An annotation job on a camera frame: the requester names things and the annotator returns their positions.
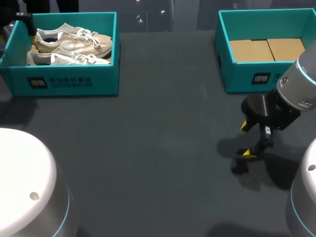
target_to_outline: brown cardboard box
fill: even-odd
[[[266,40],[230,41],[236,62],[274,61]]]
[[[295,61],[305,50],[300,38],[267,41],[276,61]]]
[[[305,50],[300,38],[230,41],[236,62],[295,61]]]

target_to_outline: logo on box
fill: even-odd
[[[28,80],[33,89],[47,89],[44,77],[29,77]]]
[[[255,73],[253,75],[252,85],[267,84],[271,73]]]

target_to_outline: gray robot arm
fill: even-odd
[[[282,99],[300,111],[316,106],[316,41],[306,49],[277,82]]]

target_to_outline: open box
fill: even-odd
[[[120,41],[115,12],[34,14],[36,28],[53,30],[67,23],[113,38],[108,65],[25,66],[32,42],[18,21],[0,59],[3,76],[13,96],[117,95]]]
[[[276,88],[315,39],[312,8],[219,11],[215,49],[226,92]]]

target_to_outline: shoelace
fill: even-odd
[[[97,34],[97,32],[95,32],[95,31],[91,32],[90,30],[87,30],[87,29],[84,29],[81,27],[78,27],[78,28],[79,28],[79,30],[77,32],[77,36],[74,37],[75,39],[82,39],[82,40],[85,40],[87,42],[92,41],[93,46],[95,48],[100,47],[101,42],[93,36],[94,34]]]
[[[97,59],[97,57],[93,54],[83,55],[74,51],[72,51],[70,54],[73,62],[80,65],[94,64]]]

